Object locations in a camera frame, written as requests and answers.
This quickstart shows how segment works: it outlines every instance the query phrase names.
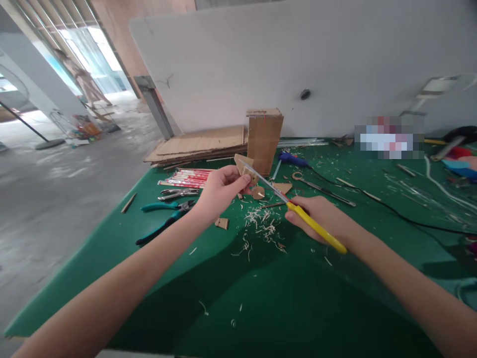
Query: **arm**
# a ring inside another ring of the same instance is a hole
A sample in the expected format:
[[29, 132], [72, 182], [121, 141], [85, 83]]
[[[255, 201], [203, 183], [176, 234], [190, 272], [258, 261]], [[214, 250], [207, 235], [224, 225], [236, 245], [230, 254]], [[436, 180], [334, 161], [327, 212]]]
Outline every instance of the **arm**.
[[[379, 277], [442, 355], [476, 356], [477, 312], [428, 279], [324, 197], [295, 197], [292, 201], [307, 210]], [[323, 242], [294, 212], [287, 212], [285, 217]]]
[[31, 336], [13, 356], [95, 357], [162, 274], [230, 205], [250, 176], [235, 166], [209, 175], [195, 207], [148, 245], [93, 282]]

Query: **hand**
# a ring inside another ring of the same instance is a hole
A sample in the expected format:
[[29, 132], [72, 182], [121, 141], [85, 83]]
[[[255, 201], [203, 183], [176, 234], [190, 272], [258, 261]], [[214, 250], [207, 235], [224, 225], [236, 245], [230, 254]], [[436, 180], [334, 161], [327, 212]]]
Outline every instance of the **hand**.
[[251, 194], [250, 175], [240, 176], [236, 166], [230, 165], [210, 172], [193, 210], [211, 223], [217, 220], [238, 193]]
[[[349, 250], [352, 250], [353, 239], [360, 236], [361, 233], [366, 233], [364, 228], [323, 196], [315, 196], [312, 198], [295, 196], [291, 199], [291, 202], [301, 206], [314, 221], [320, 224]], [[285, 214], [285, 218], [293, 225], [301, 228], [311, 238], [327, 244], [297, 213], [288, 211]]]

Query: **yellow scissors handle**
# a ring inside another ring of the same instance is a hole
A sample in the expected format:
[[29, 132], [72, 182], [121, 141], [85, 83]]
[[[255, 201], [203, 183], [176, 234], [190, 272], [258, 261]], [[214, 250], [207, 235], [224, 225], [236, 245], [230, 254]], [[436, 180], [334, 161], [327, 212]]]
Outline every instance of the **yellow scissors handle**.
[[287, 207], [296, 212], [308, 225], [311, 226], [322, 238], [324, 238], [331, 246], [333, 246], [340, 254], [345, 254], [348, 250], [336, 240], [329, 232], [322, 228], [316, 221], [314, 221], [300, 206], [295, 205], [291, 201], [287, 202]]

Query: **forearm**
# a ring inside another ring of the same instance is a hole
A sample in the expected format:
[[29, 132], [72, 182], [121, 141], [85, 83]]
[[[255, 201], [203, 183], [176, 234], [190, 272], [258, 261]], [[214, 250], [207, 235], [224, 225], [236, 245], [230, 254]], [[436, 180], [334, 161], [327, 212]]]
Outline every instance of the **forearm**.
[[14, 357], [95, 357], [209, 225], [199, 212], [189, 212], [72, 299]]
[[350, 250], [398, 298], [446, 357], [475, 357], [477, 313], [368, 232]]

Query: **power cord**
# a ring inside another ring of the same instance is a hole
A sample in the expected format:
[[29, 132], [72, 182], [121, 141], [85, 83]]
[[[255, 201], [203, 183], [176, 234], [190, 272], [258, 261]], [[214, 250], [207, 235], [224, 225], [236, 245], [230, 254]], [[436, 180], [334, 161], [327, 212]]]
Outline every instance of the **power cord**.
[[386, 208], [388, 208], [389, 210], [391, 210], [394, 214], [396, 214], [398, 217], [400, 217], [402, 220], [404, 221], [407, 221], [408, 223], [411, 223], [411, 224], [414, 224], [414, 225], [419, 225], [419, 226], [423, 226], [423, 227], [426, 227], [426, 228], [429, 228], [429, 229], [434, 229], [434, 230], [440, 230], [440, 231], [446, 231], [446, 232], [450, 232], [450, 233], [453, 233], [453, 234], [462, 234], [462, 235], [469, 235], [469, 236], [477, 236], [477, 233], [470, 233], [470, 232], [466, 232], [466, 231], [460, 231], [460, 230], [452, 230], [452, 229], [446, 229], [446, 228], [442, 228], [442, 227], [439, 227], [439, 226], [434, 226], [434, 225], [427, 225], [427, 224], [422, 224], [420, 222], [417, 222], [417, 221], [414, 221], [412, 219], [409, 219], [407, 217], [405, 217], [404, 215], [400, 214], [396, 209], [394, 209], [393, 207], [391, 207], [390, 205], [387, 205], [386, 203], [382, 202], [381, 200], [378, 200], [376, 199], [375, 197], [373, 197], [372, 195], [369, 195], [367, 192], [365, 192], [364, 190], [356, 187], [356, 186], [351, 186], [351, 185], [347, 185], [347, 184], [344, 184], [344, 185], [341, 185], [341, 184], [337, 184], [327, 178], [325, 178], [324, 176], [322, 176], [320, 173], [318, 173], [315, 169], [313, 169], [312, 167], [308, 166], [308, 169], [311, 169], [311, 171], [313, 173], [315, 173], [317, 176], [319, 176], [321, 179], [323, 179], [324, 181], [327, 181], [328, 183], [330, 184], [333, 184], [337, 187], [349, 187], [351, 189], [356, 189], [360, 192], [362, 192], [363, 194], [365, 194], [367, 197], [373, 199], [375, 202], [385, 206]]

